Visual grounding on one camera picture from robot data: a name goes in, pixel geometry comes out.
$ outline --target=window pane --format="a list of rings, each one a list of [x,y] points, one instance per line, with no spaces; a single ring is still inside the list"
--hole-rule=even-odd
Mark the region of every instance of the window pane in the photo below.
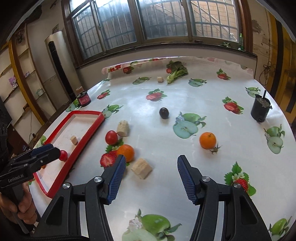
[[[102,52],[100,40],[94,25],[94,18],[88,3],[72,17],[83,59]]]
[[[188,36],[184,9],[179,0],[139,0],[146,39]]]
[[[189,14],[191,21],[194,21],[194,36],[238,42],[237,14],[232,0],[191,1]]]
[[[127,0],[99,0],[96,7],[107,50],[137,41]]]
[[[70,0],[71,12],[84,2],[85,2],[85,0]]]

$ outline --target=window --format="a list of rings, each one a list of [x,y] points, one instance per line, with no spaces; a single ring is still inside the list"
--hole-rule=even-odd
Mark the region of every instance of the window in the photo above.
[[[242,2],[246,1],[62,0],[67,37],[78,66],[154,42],[202,40],[221,45],[229,41],[238,48]]]

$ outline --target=purple plush toy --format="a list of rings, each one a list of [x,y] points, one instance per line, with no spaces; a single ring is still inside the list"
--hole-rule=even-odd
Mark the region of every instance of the purple plush toy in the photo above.
[[[15,89],[18,85],[17,85],[17,79],[15,78],[15,76],[9,78],[9,82],[12,85],[12,88]]]

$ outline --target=human hand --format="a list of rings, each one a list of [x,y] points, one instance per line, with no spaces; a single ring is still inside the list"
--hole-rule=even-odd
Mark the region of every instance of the human hand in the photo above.
[[[24,197],[19,203],[18,207],[20,212],[17,213],[19,219],[24,220],[26,224],[34,224],[37,219],[37,214],[35,213],[35,205],[32,202],[32,195],[29,191],[29,184],[25,182],[22,184],[24,189]],[[10,201],[6,196],[0,193],[0,208],[2,209],[3,214],[13,223],[17,223],[14,219],[12,213],[17,212],[16,205]]]

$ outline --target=window frame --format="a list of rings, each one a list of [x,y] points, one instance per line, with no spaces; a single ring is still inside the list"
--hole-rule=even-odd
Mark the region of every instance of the window frame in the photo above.
[[[101,27],[99,24],[99,20],[97,17],[97,11],[94,0],[86,0],[81,5],[79,5],[76,9],[72,12],[70,10],[70,0],[62,0],[62,13],[63,19],[65,24],[65,30],[67,34],[67,38],[70,44],[70,48],[75,60],[75,67],[79,68],[80,66],[89,63],[91,61],[100,59],[101,57],[109,54],[118,53],[120,51],[137,48],[144,45],[152,45],[152,44],[159,44],[159,43],[205,43],[210,45],[221,45],[223,42],[229,42],[233,48],[239,48],[239,42],[228,41],[225,39],[220,38],[212,38],[212,37],[203,37],[203,36],[193,36],[192,35],[192,23],[190,20],[190,13],[188,9],[188,4],[191,4],[190,0],[181,0],[185,12],[185,19],[187,25],[187,32],[188,36],[174,36],[174,37],[161,37],[161,38],[154,38],[154,39],[145,39],[144,33],[141,26],[141,19],[140,14],[137,8],[137,0],[127,0],[128,6],[130,9],[131,19],[134,27],[134,32],[136,36],[136,42],[132,42],[129,44],[121,45],[115,48],[106,49],[105,43],[103,41],[103,35],[101,33]],[[237,14],[237,25],[238,25],[238,32],[243,33],[243,40],[244,40],[244,48],[247,52],[252,52],[252,26],[251,26],[251,15],[250,9],[248,6],[247,0],[234,0],[234,6]],[[102,52],[98,53],[94,56],[89,58],[83,59],[83,55],[79,46],[78,36],[75,32],[75,27],[73,25],[72,17],[79,12],[85,5],[90,3],[91,12],[94,18],[95,29],[97,35],[100,40],[100,44],[102,47]]]

